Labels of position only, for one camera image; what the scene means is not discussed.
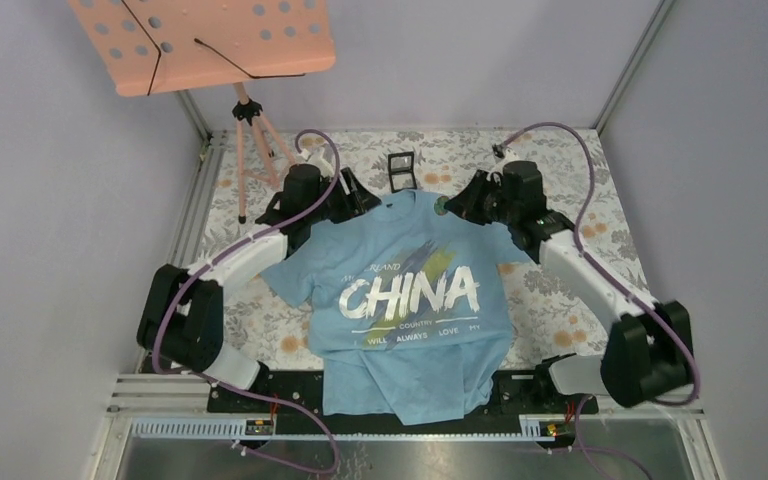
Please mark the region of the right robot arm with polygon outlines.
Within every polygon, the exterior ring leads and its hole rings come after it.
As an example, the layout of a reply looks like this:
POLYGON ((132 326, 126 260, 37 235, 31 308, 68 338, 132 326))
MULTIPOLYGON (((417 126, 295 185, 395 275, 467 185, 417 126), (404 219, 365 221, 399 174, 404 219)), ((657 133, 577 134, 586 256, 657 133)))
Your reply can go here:
POLYGON ((600 355, 556 356, 536 367, 533 396, 543 410, 557 412, 579 394, 609 396, 626 408, 676 405, 666 396, 685 386, 691 400, 698 397, 686 308, 656 300, 588 253, 574 223, 548 207, 535 163, 512 161, 497 173, 479 170, 444 208, 474 224, 505 225, 513 244, 567 285, 608 333, 600 355))

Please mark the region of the light blue printed t-shirt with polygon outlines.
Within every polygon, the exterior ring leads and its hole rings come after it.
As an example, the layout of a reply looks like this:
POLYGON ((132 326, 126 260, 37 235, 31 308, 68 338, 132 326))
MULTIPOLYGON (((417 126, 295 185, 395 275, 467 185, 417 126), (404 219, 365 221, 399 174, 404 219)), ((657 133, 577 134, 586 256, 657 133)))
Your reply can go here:
POLYGON ((476 377, 501 366, 514 337, 499 267, 527 255, 498 223, 438 216, 441 195, 405 190, 344 223, 321 222, 263 279, 309 304, 310 351, 397 376, 476 377))

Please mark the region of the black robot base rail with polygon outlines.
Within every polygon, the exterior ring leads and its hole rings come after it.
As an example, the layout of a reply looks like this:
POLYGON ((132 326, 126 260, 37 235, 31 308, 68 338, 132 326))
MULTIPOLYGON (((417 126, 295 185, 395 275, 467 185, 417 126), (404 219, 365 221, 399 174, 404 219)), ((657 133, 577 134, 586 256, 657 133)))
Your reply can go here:
POLYGON ((334 416, 393 415, 405 426, 461 420, 488 412, 524 414, 574 422, 600 407, 582 394, 564 395, 549 382, 548 370, 498 370, 476 377, 427 373, 397 376, 330 362, 321 370, 271 370, 247 394, 223 385, 211 388, 207 410, 213 414, 303 415, 326 433, 323 420, 334 416))

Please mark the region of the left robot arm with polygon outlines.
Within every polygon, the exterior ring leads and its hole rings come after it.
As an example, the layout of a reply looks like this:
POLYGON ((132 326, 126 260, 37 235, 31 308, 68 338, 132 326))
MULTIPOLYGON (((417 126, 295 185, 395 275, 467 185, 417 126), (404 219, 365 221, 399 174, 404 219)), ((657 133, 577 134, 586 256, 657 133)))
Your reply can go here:
POLYGON ((137 343, 154 363, 166 359, 230 385, 242 408, 261 409, 270 397, 269 370, 225 340, 225 305, 255 276, 306 243, 314 225, 342 223, 380 203, 348 167, 331 176, 314 165, 291 167, 282 190, 241 240, 212 259, 186 268, 166 264, 155 272, 137 343))

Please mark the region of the black square brooch box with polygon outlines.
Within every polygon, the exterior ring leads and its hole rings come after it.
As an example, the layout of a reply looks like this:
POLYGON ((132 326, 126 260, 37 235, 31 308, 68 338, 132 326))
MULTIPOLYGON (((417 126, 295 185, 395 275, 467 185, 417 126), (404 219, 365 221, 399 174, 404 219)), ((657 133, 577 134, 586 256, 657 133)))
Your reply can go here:
POLYGON ((387 174, 392 193, 418 189, 415 174, 415 153, 406 151, 388 154, 387 174))

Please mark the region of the round white-backed brooch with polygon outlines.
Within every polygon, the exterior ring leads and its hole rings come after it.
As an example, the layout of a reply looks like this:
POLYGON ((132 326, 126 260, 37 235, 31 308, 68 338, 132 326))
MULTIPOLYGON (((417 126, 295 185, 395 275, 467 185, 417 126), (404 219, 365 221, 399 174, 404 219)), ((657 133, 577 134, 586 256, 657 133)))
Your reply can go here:
POLYGON ((449 213, 449 210, 447 208, 447 203, 448 203, 449 200, 450 200, 450 198, 448 196, 444 196, 444 195, 439 196, 435 200, 433 208, 434 208, 434 212, 438 216, 444 216, 444 215, 449 213))

